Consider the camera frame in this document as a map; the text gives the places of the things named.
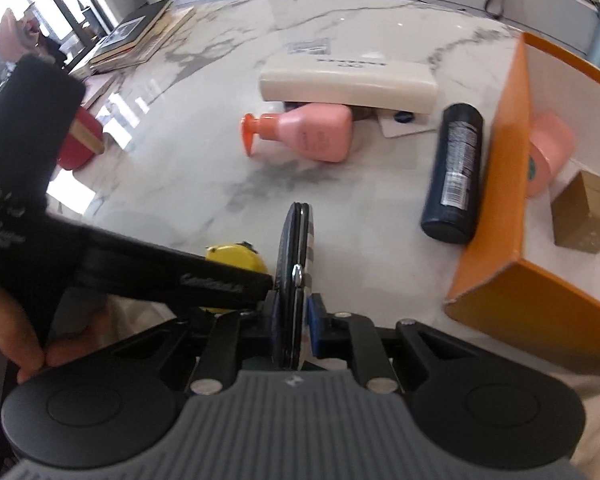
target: human hand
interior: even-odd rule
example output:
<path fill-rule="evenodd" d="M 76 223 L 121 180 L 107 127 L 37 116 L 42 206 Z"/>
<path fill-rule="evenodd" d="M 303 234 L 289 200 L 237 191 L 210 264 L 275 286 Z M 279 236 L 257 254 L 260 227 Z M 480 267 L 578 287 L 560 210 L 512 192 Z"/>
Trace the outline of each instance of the human hand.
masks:
<path fill-rule="evenodd" d="M 53 342 L 45 352 L 22 307 L 0 287 L 0 351 L 20 367 L 19 383 L 45 364 L 60 366 L 95 351 L 97 337 L 106 332 L 109 322 L 106 309 L 97 311 L 82 332 Z"/>

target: wooden stick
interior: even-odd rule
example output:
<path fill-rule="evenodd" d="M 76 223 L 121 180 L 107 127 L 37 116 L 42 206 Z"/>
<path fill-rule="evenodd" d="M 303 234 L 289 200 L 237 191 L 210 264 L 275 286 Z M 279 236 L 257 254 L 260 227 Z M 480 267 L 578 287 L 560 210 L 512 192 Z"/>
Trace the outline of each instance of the wooden stick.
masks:
<path fill-rule="evenodd" d="M 102 155 L 102 153 L 104 153 L 104 143 L 94 136 L 90 130 L 77 119 L 72 122 L 68 133 L 96 155 Z"/>

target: orange box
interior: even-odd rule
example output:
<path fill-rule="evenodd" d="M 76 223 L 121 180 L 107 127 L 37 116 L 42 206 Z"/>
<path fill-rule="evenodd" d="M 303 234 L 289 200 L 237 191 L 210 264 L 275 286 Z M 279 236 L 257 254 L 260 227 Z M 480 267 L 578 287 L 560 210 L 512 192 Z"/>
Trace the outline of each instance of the orange box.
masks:
<path fill-rule="evenodd" d="M 593 256 L 573 256 L 577 251 L 555 248 L 552 238 L 546 242 L 552 234 L 544 223 L 525 233 L 527 208 L 542 216 L 542 200 L 549 207 L 549 193 L 540 202 L 525 198 L 530 125 L 535 114 L 547 110 L 576 135 L 570 164 L 600 175 L 600 70 L 522 33 L 493 121 L 477 233 L 462 254 L 445 310 L 508 344 L 577 368 L 577 363 L 600 362 L 600 279 L 595 279 L 600 264 L 574 259 Z M 549 209 L 543 221 L 550 219 Z M 563 260 L 573 265 L 567 269 Z M 558 275 L 570 272 L 573 280 Z M 597 297 L 571 283 L 583 276 L 589 280 L 584 288 Z"/>

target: cardboard box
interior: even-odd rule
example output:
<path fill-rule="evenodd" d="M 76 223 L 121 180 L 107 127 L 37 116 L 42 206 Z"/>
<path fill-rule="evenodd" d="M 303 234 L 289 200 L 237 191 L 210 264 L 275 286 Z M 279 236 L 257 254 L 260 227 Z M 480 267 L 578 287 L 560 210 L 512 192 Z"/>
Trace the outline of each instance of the cardboard box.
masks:
<path fill-rule="evenodd" d="M 600 252 L 600 176 L 580 171 L 551 204 L 555 244 Z"/>
<path fill-rule="evenodd" d="M 525 198 L 530 125 L 533 115 L 547 110 L 576 135 L 576 170 L 600 174 L 600 70 L 522 33 L 492 125 L 477 233 L 461 256 L 445 310 L 481 332 L 576 368 L 576 362 L 600 361 L 600 254 L 555 247 L 548 193 Z M 536 221 L 538 206 L 546 213 L 542 221 Z M 568 254 L 559 251 L 579 259 L 565 266 Z M 578 287 L 579 276 L 589 281 Z"/>

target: black spray bottle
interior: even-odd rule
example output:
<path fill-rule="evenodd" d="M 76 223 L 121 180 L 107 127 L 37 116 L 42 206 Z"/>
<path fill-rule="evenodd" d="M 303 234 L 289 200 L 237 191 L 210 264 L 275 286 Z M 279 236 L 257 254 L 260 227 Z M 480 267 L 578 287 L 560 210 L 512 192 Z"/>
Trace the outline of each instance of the black spray bottle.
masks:
<path fill-rule="evenodd" d="M 471 105 L 457 103 L 444 111 L 420 220 L 420 227 L 431 238 L 467 244 L 475 235 L 483 127 L 484 119 Z"/>

